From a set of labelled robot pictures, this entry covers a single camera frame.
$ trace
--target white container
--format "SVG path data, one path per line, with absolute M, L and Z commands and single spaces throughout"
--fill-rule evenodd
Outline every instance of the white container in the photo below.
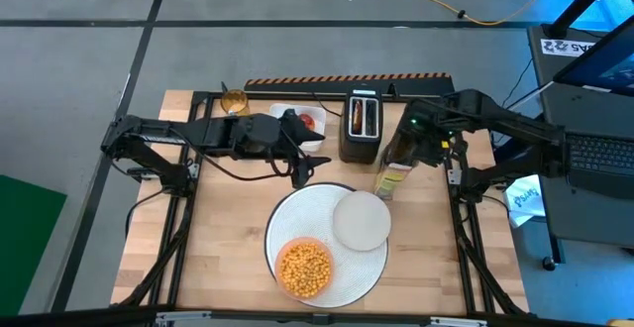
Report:
M 310 115 L 310 117 L 313 118 L 313 121 L 315 121 L 314 132 L 321 135 L 324 135 L 324 133 L 326 132 L 326 111 L 323 108 L 275 103 L 270 106 L 268 113 L 275 118 L 281 118 L 286 109 L 295 109 L 295 114 L 297 115 Z M 322 142 L 323 140 L 315 142 L 305 142 L 304 144 L 300 145 L 299 148 L 305 152 L 316 153 L 319 151 Z

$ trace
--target wooden tabletop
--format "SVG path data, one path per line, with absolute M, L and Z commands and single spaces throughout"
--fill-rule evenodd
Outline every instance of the wooden tabletop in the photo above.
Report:
M 159 118 L 186 121 L 192 92 L 169 90 Z M 268 112 L 274 101 L 251 101 L 251 112 Z M 316 105 L 315 102 L 297 102 Z M 343 103 L 327 102 L 340 111 Z M 392 137 L 404 104 L 384 105 L 381 149 Z M 224 116 L 215 105 L 212 116 Z M 326 140 L 319 156 L 331 163 L 315 169 L 309 183 L 335 181 L 355 189 L 372 191 L 377 165 L 339 161 L 339 118 L 328 114 Z M 466 134 L 470 166 L 493 165 L 487 131 Z M 166 159 L 177 162 L 179 147 L 153 145 Z M 242 176 L 270 172 L 263 162 L 218 163 Z M 289 178 L 240 182 L 208 163 L 201 169 L 191 230 L 181 276 L 177 305 L 187 308 L 313 311 L 286 297 L 277 287 L 266 265 L 264 230 L 277 202 L 292 191 Z M 157 180 L 141 185 L 139 199 L 160 190 Z M 490 191 L 489 195 L 501 198 Z M 127 297 L 148 272 L 157 257 L 169 197 L 161 195 L 138 207 L 124 249 L 112 302 Z M 392 218 L 388 238 L 389 255 L 378 284 L 361 300 L 333 309 L 339 312 L 450 314 L 466 313 L 456 240 L 451 220 L 445 172 L 424 164 L 416 167 L 387 202 Z M 495 202 L 477 206 L 481 235 L 489 269 L 514 302 L 528 310 L 506 211 Z M 171 266 L 165 270 L 171 276 Z M 471 268 L 475 303 L 483 310 L 476 270 Z M 168 279 L 162 284 L 160 301 L 166 301 Z

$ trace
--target gray floor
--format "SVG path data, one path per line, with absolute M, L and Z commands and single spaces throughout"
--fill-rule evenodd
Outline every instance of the gray floor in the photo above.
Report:
M 475 17 L 501 18 L 526 0 L 446 0 Z M 539 0 L 518 21 L 553 20 L 571 0 Z M 0 19 L 145 19 L 152 0 L 1 0 Z M 164 20 L 452 21 L 421 0 L 164 0 Z M 582 17 L 604 25 L 594 4 Z M 0 172 L 68 194 L 23 312 L 49 308 L 76 229 L 105 126 L 112 118 L 141 29 L 0 28 Z M 530 59 L 523 30 L 155 29 L 130 113 L 155 117 L 166 89 L 213 90 L 255 77 L 445 71 L 458 89 L 503 100 Z M 530 69 L 514 96 L 536 85 Z M 538 110 L 536 103 L 523 108 Z M 68 308 L 108 304 L 123 249 L 123 227 L 138 186 L 113 171 Z M 565 242 L 569 264 L 544 272 L 546 227 L 514 231 L 532 312 L 604 323 L 634 317 L 634 258 L 613 247 Z M 255 322 L 222 325 L 246 327 Z

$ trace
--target laptop keyboard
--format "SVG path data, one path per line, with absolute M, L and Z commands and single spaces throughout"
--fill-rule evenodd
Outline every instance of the laptop keyboard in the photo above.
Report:
M 634 175 L 634 142 L 567 135 L 571 168 Z

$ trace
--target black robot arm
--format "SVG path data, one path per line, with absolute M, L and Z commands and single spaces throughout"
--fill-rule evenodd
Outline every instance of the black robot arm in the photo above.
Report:
M 565 132 L 518 113 L 506 110 L 490 97 L 468 89 L 452 93 L 440 100 L 413 99 L 398 124 L 394 145 L 403 158 L 437 166 L 450 152 L 459 154 L 467 145 L 450 145 L 458 133 L 488 129 L 508 135 L 528 144 L 522 155 L 486 169 L 453 170 L 452 180 L 458 184 L 461 196 L 480 202 L 482 195 L 494 184 L 512 182 L 530 174 L 547 177 L 565 174 Z
M 204 118 L 191 123 L 141 119 L 127 115 L 113 122 L 101 144 L 111 159 L 130 159 L 158 176 L 166 193 L 185 197 L 192 191 L 189 168 L 170 163 L 147 143 L 189 145 L 205 157 L 231 157 L 234 160 L 264 160 L 275 174 L 290 176 L 292 185 L 300 188 L 312 176 L 313 168 L 330 161 L 311 158 L 300 149 L 305 141 L 324 140 L 304 126 L 294 110 L 279 119 L 265 114 Z M 287 161 L 286 172 L 280 171 L 274 159 Z

